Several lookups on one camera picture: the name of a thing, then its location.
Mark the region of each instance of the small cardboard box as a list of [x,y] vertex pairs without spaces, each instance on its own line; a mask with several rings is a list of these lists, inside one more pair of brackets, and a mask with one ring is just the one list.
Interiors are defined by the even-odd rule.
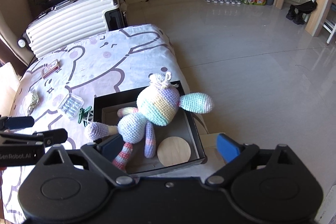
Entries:
[[[180,95],[184,95],[184,90],[180,81],[172,82],[172,84],[178,84],[177,89]],[[117,111],[120,108],[127,106],[136,107],[137,97],[145,88],[146,87],[142,87],[96,97],[94,99],[93,120],[108,125],[117,125],[120,120],[117,116]],[[160,127],[154,125],[154,132],[156,149],[159,144],[168,137],[177,136],[186,140],[191,150],[189,161],[178,165],[164,167],[160,163],[157,153],[155,153],[153,158],[147,159],[144,156],[145,139],[143,139],[141,142],[133,145],[133,152],[126,166],[126,172],[128,174],[134,177],[151,176],[206,162],[206,155],[202,147],[194,118],[190,112],[180,108],[172,122],[167,126]]]

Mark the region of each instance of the bed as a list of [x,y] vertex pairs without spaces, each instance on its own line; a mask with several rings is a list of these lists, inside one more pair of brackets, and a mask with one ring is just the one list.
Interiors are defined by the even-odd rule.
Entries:
[[[41,70],[53,60],[60,69],[48,78]],[[179,69],[169,38],[154,25],[140,25],[107,32],[62,47],[33,63],[24,74],[11,108],[11,116],[23,116],[22,100],[30,90],[36,90],[40,103],[31,116],[32,128],[24,134],[65,128],[66,149],[78,149],[89,142],[83,134],[83,124],[58,113],[57,107],[68,93],[80,96],[84,108],[93,106],[95,96],[102,96],[148,85],[151,73],[172,72],[172,81],[180,80],[183,89],[189,87]],[[200,134],[206,134],[202,118],[194,116]],[[8,168],[3,172],[4,217],[12,223],[22,223],[24,214],[17,200],[17,191],[33,166]]]

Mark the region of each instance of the round wooden coaster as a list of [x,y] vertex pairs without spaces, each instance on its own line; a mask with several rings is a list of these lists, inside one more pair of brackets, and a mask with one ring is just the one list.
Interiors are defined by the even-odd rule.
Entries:
[[157,148],[157,157],[165,167],[187,162],[190,155],[189,144],[180,137],[166,138]]

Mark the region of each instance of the crocheted bunny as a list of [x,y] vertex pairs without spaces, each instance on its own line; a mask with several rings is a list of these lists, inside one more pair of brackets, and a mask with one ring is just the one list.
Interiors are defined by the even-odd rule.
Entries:
[[[190,93],[180,96],[177,88],[170,83],[171,73],[153,74],[150,76],[150,85],[138,95],[136,107],[119,109],[117,115],[122,117],[118,123],[118,133],[123,136],[125,145],[113,164],[125,169],[132,153],[133,144],[146,138],[144,155],[152,158],[155,155],[156,142],[153,124],[166,126],[174,118],[179,107],[195,113],[208,113],[213,108],[212,99],[203,93]],[[109,135],[107,125],[91,123],[86,128],[87,135],[96,134],[102,137],[102,131]]]

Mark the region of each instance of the white tile floor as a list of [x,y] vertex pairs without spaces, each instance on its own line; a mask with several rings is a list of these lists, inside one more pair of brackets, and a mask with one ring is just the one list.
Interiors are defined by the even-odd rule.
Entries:
[[336,181],[336,47],[287,10],[150,0],[130,5],[128,19],[169,36],[191,90],[216,102],[204,115],[210,133],[261,148],[289,144],[326,193]]

